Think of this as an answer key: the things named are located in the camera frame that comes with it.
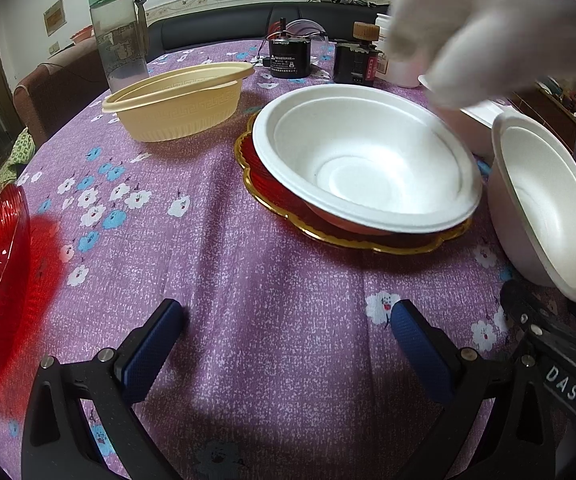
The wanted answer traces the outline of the white gloved right hand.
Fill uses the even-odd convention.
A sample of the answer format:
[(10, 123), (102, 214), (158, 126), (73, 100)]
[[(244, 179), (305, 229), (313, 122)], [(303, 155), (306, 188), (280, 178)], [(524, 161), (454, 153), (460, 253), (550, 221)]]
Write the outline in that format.
[(576, 0), (392, 0), (384, 50), (428, 58), (437, 104), (461, 108), (542, 76), (576, 79)]

